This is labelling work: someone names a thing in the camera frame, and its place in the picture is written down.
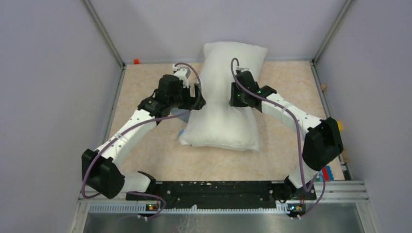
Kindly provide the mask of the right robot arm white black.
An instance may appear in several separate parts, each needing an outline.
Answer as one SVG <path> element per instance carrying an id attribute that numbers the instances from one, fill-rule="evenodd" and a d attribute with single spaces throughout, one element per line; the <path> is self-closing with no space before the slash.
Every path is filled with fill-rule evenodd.
<path id="1" fill-rule="evenodd" d="M 273 88 L 259 87 L 248 70 L 236 70 L 232 75 L 231 106 L 255 108 L 295 130 L 299 165 L 276 194 L 279 200 L 298 200 L 305 191 L 310 192 L 318 173 L 343 152 L 337 120 L 313 116 L 285 100 Z"/>

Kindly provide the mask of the white pillow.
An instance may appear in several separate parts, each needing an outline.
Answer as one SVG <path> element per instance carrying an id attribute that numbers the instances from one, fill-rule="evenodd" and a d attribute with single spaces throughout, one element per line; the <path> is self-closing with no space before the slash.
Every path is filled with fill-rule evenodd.
<path id="1" fill-rule="evenodd" d="M 199 73 L 205 106 L 192 111 L 179 137 L 182 145 L 216 147 L 229 150 L 260 151 L 259 133 L 250 107 L 229 104 L 231 60 L 236 57 L 242 68 L 259 79 L 267 48 L 239 42 L 214 42 L 203 46 L 204 63 Z"/>

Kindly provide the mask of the grey-blue and beige pillowcase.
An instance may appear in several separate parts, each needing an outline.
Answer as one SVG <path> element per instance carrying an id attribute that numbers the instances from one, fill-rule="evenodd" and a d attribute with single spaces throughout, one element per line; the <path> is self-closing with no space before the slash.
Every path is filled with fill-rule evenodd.
<path id="1" fill-rule="evenodd" d="M 173 108 L 171 110 L 171 114 L 173 116 L 178 116 L 177 118 L 180 119 L 184 123 L 188 123 L 189 117 L 190 117 L 190 111 L 189 110 L 184 110 L 184 109 L 179 109 L 179 108 Z"/>

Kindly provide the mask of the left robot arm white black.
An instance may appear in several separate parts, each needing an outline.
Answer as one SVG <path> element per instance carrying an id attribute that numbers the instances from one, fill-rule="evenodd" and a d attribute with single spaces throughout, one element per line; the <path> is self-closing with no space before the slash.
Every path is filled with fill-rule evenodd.
<path id="1" fill-rule="evenodd" d="M 192 110 L 200 110 L 205 104 L 200 80 L 190 87 L 185 75 L 163 75 L 157 89 L 140 102 L 120 130 L 96 149 L 83 152 L 82 196 L 89 197 L 85 190 L 89 186 L 98 195 L 114 198 L 126 182 L 120 167 L 139 140 L 160 122 L 172 119 L 172 109 L 182 109 L 183 116 Z"/>

